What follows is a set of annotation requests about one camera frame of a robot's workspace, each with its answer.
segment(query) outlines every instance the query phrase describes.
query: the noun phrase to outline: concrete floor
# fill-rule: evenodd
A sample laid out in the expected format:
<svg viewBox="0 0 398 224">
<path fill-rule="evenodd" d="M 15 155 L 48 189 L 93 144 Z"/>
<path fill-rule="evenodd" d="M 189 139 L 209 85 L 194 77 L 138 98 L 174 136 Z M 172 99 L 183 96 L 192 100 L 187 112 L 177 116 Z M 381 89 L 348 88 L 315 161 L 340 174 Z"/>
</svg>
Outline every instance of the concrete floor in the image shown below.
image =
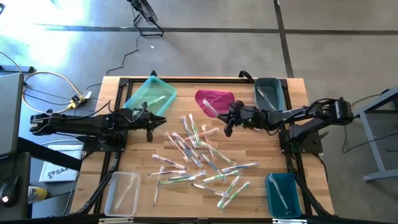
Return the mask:
<svg viewBox="0 0 398 224">
<path fill-rule="evenodd" d="M 272 0 L 149 2 L 163 27 L 278 28 Z M 126 1 L 13 0 L 4 4 L 6 9 L 0 16 L 1 50 L 20 65 L 64 74 L 80 91 L 101 82 L 106 71 L 119 66 L 123 55 L 135 48 L 136 32 L 47 31 L 45 27 L 26 25 L 131 27 L 133 16 Z M 398 29 L 398 2 L 394 0 L 280 0 L 280 7 L 286 29 Z M 398 84 L 398 35 L 288 34 L 286 39 L 294 77 L 305 79 L 310 101 L 343 96 L 353 102 Z M 4 62 L 6 59 L 0 58 L 0 63 Z M 109 75 L 149 75 L 156 70 L 160 76 L 235 77 L 242 69 L 255 77 L 287 77 L 279 34 L 167 32 L 164 38 L 140 38 L 139 52 L 126 58 L 123 69 Z M 59 95 L 60 90 L 64 96 L 73 94 L 64 81 L 48 75 L 34 77 L 29 84 Z M 34 99 L 29 102 L 41 110 L 59 109 Z M 88 109 L 94 107 L 95 101 L 90 102 Z M 32 114 L 35 113 L 22 106 L 20 136 L 36 142 L 61 139 L 32 136 L 27 122 Z M 365 145 L 342 155 L 343 128 L 325 130 L 330 134 L 322 140 L 323 158 L 336 214 L 395 223 L 398 177 L 365 184 L 362 175 L 377 171 L 370 147 Z M 362 125 L 355 121 L 348 126 L 348 147 L 364 141 Z M 397 157 L 396 161 L 398 153 L 391 152 L 391 157 Z M 32 168 L 41 169 L 41 163 L 34 162 Z M 60 215 L 66 199 L 63 195 L 35 204 L 34 217 Z"/>
</svg>

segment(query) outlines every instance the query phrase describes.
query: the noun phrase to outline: wooden table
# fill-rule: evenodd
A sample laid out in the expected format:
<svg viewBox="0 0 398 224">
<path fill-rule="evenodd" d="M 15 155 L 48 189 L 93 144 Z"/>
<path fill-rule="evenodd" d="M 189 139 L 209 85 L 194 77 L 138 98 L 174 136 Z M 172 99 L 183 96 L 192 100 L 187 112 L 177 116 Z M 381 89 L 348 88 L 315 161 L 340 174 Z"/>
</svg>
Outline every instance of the wooden table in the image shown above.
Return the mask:
<svg viewBox="0 0 398 224">
<path fill-rule="evenodd" d="M 112 101 L 111 106 L 113 108 L 119 79 L 120 77 L 104 77 L 98 97 L 97 109 L 102 107 L 109 100 Z M 292 107 L 299 108 L 302 105 L 307 105 L 308 99 L 304 80 L 301 78 L 288 78 L 287 83 Z M 181 136 L 187 136 L 180 116 L 183 114 L 188 115 L 189 113 L 193 113 L 198 126 L 207 124 L 210 127 L 219 127 L 221 130 L 224 128 L 224 123 L 222 121 L 207 117 L 201 110 L 195 101 L 195 93 L 198 90 L 231 91 L 236 100 L 242 100 L 246 105 L 254 104 L 253 84 L 170 84 L 177 89 L 177 97 L 164 114 L 164 116 L 167 117 L 167 122 L 154 131 L 154 140 L 152 143 L 146 142 L 145 131 L 130 131 L 126 150 L 122 153 L 119 171 L 137 172 L 142 179 L 139 205 L 135 217 L 271 217 L 267 207 L 267 195 L 264 183 L 265 176 L 270 172 L 287 172 L 285 156 L 280 153 L 277 136 L 269 136 L 265 131 L 252 131 L 241 127 L 233 129 L 234 133 L 231 138 L 227 138 L 222 131 L 210 138 L 215 148 L 238 164 L 246 164 L 254 161 L 259 163 L 259 166 L 256 168 L 243 170 L 243 180 L 240 181 L 238 187 L 245 181 L 250 181 L 251 185 L 248 189 L 243 190 L 223 213 L 220 213 L 216 208 L 216 204 L 220 200 L 218 196 L 205 192 L 202 189 L 192 187 L 187 183 L 161 187 L 157 206 L 152 206 L 157 178 L 148 177 L 147 174 L 158 172 L 163 163 L 153 160 L 151 155 L 157 154 L 184 164 L 182 155 L 169 144 L 166 138 L 164 138 L 164 133 L 166 131 L 175 131 Z M 140 85 L 141 83 L 134 84 L 133 93 Z M 103 157 L 103 152 L 95 152 L 84 160 L 78 178 L 75 196 L 73 198 L 71 212 L 75 212 L 81 208 L 94 192 L 95 188 L 97 188 Z M 302 159 L 309 189 L 323 207 L 330 213 L 333 213 L 328 184 L 322 164 L 312 154 L 302 154 Z M 220 168 L 229 166 L 222 160 L 217 160 L 215 164 Z M 206 163 L 203 169 L 207 171 L 207 177 L 216 174 Z M 198 169 L 195 164 L 191 163 L 189 164 L 188 173 L 197 173 L 199 170 L 203 169 Z M 222 191 L 228 188 L 228 184 L 222 182 L 214 182 L 209 184 L 209 186 Z M 302 194 L 301 191 L 299 191 L 299 187 L 297 188 L 302 211 L 304 211 Z M 104 210 L 107 194 L 108 187 L 104 190 L 101 211 Z"/>
</svg>

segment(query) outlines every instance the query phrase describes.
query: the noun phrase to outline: yellow cable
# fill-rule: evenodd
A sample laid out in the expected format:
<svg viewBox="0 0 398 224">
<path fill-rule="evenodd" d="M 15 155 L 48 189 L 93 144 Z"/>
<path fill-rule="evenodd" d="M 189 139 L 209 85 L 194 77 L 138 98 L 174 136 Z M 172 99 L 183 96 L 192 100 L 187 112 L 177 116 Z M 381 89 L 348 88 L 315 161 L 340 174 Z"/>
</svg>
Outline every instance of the yellow cable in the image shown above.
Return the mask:
<svg viewBox="0 0 398 224">
<path fill-rule="evenodd" d="M 56 75 L 56 76 L 58 76 L 58 77 L 60 77 L 60 78 L 63 78 L 64 80 L 66 80 L 66 81 L 69 83 L 69 85 L 72 86 L 72 88 L 75 90 L 75 92 L 77 93 L 77 95 L 79 96 L 79 98 L 81 98 L 81 99 L 83 98 L 83 95 L 81 95 L 81 94 L 79 93 L 79 91 L 76 89 L 76 87 L 75 87 L 66 77 L 64 77 L 64 76 L 61 75 L 61 74 L 55 73 L 55 72 L 46 72 L 46 71 L 43 71 L 43 72 L 34 72 L 34 73 L 31 73 L 31 74 L 26 75 L 26 76 L 24 77 L 24 81 L 28 80 L 30 77 L 32 77 L 32 76 L 34 76 L 34 75 L 43 74 L 43 73 L 45 73 L 45 74 L 52 74 L 52 75 Z M 38 113 L 45 113 L 44 111 L 39 111 L 39 110 L 37 110 L 37 109 L 31 107 L 31 106 L 26 102 L 26 100 L 25 100 L 25 94 L 23 94 L 23 93 L 22 93 L 22 101 L 26 104 L 27 107 L 29 107 L 30 109 L 32 109 L 32 110 L 34 110 L 34 111 L 36 111 L 36 112 L 38 112 Z M 53 113 L 63 113 L 63 112 L 65 112 L 65 111 L 69 110 L 71 107 L 72 107 L 71 105 L 68 105 L 65 109 L 63 109 L 63 110 L 61 110 L 61 111 L 56 111 L 56 112 L 53 112 Z"/>
</svg>

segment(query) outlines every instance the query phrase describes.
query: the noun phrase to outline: blue plastic bin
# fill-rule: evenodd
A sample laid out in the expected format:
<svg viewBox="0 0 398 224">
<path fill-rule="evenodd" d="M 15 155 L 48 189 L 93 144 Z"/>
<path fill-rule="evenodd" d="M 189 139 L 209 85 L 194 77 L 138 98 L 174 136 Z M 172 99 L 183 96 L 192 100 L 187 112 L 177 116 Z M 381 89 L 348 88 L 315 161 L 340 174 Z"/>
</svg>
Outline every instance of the blue plastic bin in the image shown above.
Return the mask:
<svg viewBox="0 0 398 224">
<path fill-rule="evenodd" d="M 269 175 L 266 177 L 267 201 L 269 213 L 276 218 L 298 218 L 301 216 L 301 209 L 299 204 L 299 196 L 297 196 L 296 181 L 294 175 L 286 174 L 272 174 L 278 184 L 279 191 L 282 194 L 287 208 L 290 213 L 286 214 L 286 209 L 282 203 L 275 185 L 269 180 Z"/>
<path fill-rule="evenodd" d="M 263 110 L 273 110 L 257 91 L 259 87 L 276 110 L 286 110 L 282 85 L 277 78 L 257 78 L 254 82 L 254 101 Z"/>
<path fill-rule="evenodd" d="M 177 96 L 177 90 L 156 76 L 150 76 L 124 104 L 123 108 L 140 108 L 147 102 L 147 109 L 162 116 Z"/>
</svg>

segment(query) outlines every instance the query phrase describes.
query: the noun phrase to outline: wooden tabletop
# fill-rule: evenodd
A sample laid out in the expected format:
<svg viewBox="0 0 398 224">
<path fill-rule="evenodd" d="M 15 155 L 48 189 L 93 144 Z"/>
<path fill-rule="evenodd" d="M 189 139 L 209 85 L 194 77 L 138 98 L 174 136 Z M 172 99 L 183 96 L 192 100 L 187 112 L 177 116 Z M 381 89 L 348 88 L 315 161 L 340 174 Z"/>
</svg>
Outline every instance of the wooden tabletop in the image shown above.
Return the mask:
<svg viewBox="0 0 398 224">
<path fill-rule="evenodd" d="M 113 108 L 118 83 L 120 77 L 104 77 L 97 109 L 111 100 Z M 307 93 L 304 80 L 301 78 L 288 78 L 290 100 L 293 108 L 299 108 L 308 104 Z M 219 90 L 231 91 L 236 100 L 242 100 L 245 105 L 254 104 L 253 84 L 235 84 L 235 83 L 170 83 L 177 89 L 177 97 L 171 106 L 167 109 L 164 116 L 167 122 L 154 131 L 154 140 L 152 143 L 146 142 L 145 131 L 130 131 L 127 140 L 125 152 L 119 166 L 121 172 L 137 172 L 141 176 L 141 191 L 139 194 L 139 204 L 135 217 L 228 217 L 228 218 L 269 218 L 267 207 L 267 195 L 265 189 L 265 176 L 270 172 L 287 172 L 285 156 L 280 153 L 279 140 L 277 136 L 269 136 L 265 131 L 252 131 L 241 127 L 233 129 L 233 135 L 227 138 L 221 131 L 212 135 L 210 141 L 213 147 L 228 158 L 237 162 L 237 164 L 247 164 L 258 162 L 259 166 L 243 170 L 243 179 L 237 187 L 244 182 L 250 181 L 248 189 L 244 189 L 233 202 L 220 213 L 216 208 L 219 196 L 205 192 L 190 186 L 188 183 L 178 185 L 163 186 L 159 190 L 157 206 L 153 207 L 156 177 L 148 177 L 151 172 L 158 172 L 164 165 L 151 158 L 152 154 L 167 157 L 175 162 L 184 164 L 181 153 L 174 149 L 164 138 L 166 131 L 187 136 L 187 132 L 181 122 L 181 115 L 192 113 L 197 126 L 206 124 L 210 127 L 224 128 L 224 123 L 218 119 L 212 119 L 201 110 L 195 101 L 195 93 L 198 90 Z M 135 83 L 133 93 L 137 91 L 141 83 Z M 103 163 L 103 152 L 95 152 L 87 157 L 81 167 L 78 178 L 75 196 L 72 202 L 71 212 L 77 211 L 89 199 L 95 188 L 98 186 L 100 173 Z M 317 200 L 323 207 L 333 212 L 328 184 L 326 182 L 325 171 L 320 161 L 311 154 L 302 154 L 305 176 L 308 188 L 312 191 Z M 229 164 L 218 159 L 215 162 L 219 168 L 229 167 Z M 207 176 L 216 174 L 206 162 L 202 169 L 195 164 L 188 165 L 188 173 L 197 173 L 199 170 L 206 170 Z M 225 191 L 229 184 L 223 182 L 213 182 L 208 186 L 215 190 Z M 104 190 L 102 208 L 106 203 L 108 194 L 107 186 Z M 298 189 L 298 195 L 302 211 L 302 194 Z"/>
</svg>

